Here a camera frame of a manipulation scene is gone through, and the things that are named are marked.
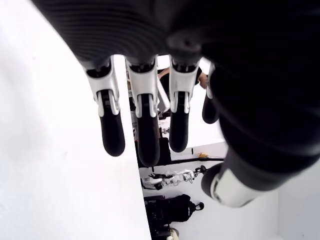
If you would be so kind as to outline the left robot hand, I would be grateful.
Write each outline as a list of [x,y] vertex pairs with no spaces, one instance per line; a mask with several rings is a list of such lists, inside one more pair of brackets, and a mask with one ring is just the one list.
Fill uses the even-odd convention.
[[202,118],[219,122],[224,161],[203,191],[240,208],[320,158],[320,3],[317,0],[36,0],[34,5],[84,68],[104,149],[125,149],[114,55],[125,57],[138,154],[160,157],[157,56],[169,55],[173,151],[188,142],[201,58],[210,60]]

